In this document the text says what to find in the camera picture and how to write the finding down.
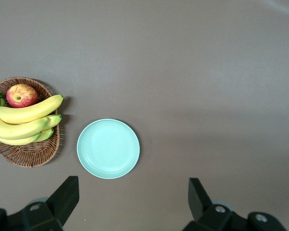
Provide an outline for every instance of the red apple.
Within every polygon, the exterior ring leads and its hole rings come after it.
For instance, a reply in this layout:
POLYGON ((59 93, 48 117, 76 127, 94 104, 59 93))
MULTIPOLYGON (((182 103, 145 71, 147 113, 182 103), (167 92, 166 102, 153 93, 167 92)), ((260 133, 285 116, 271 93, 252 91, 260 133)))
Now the red apple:
POLYGON ((15 108, 34 105, 38 102, 38 97, 36 90, 27 84, 14 85, 6 92, 6 100, 15 108))

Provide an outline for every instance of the gray table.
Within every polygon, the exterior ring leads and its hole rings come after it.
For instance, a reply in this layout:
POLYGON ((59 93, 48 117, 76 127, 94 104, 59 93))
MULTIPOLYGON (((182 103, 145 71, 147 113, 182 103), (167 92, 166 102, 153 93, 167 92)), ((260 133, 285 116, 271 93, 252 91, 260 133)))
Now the gray table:
POLYGON ((66 231, 179 231, 189 177, 246 217, 289 230, 289 0, 0 0, 0 81, 24 76, 65 96, 65 145, 21 168, 0 156, 9 214, 79 176, 66 231), (76 143, 100 118, 130 124, 136 167, 88 173, 76 143))

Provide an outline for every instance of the turquoise plate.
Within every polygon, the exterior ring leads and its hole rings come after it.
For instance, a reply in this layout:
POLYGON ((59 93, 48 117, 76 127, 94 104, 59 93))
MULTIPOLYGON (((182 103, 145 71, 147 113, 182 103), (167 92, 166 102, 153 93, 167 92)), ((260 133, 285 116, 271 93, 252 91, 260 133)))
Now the turquoise plate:
POLYGON ((140 145, 135 132, 116 119, 100 119, 80 134, 77 154, 91 174, 114 179, 129 173, 136 165, 140 145))

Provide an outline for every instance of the banana bunch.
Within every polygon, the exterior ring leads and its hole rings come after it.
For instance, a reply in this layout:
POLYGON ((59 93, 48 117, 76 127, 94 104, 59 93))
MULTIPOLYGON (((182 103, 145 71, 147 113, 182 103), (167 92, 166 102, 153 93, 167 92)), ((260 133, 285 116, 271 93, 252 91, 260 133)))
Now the banana bunch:
POLYGON ((50 115, 62 103, 62 95, 23 108, 6 107, 0 99, 0 142, 24 145, 40 142, 52 136, 53 127, 60 123, 60 114, 50 115))

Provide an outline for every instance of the wicker basket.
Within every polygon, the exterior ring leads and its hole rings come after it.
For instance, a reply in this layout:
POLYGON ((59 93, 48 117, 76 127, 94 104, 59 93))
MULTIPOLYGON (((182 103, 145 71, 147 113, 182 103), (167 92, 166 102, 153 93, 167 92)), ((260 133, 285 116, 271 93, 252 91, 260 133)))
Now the wicker basket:
MULTIPOLYGON (((40 82, 27 77, 11 77, 0 82, 0 93, 6 94, 7 90, 16 84, 27 84, 32 86, 39 94, 39 102, 52 94, 40 82)), ((45 141, 30 143, 26 145, 13 146, 0 142, 0 154, 10 163, 21 167, 38 167, 48 163, 59 149, 60 129, 55 126, 53 135, 45 141)))

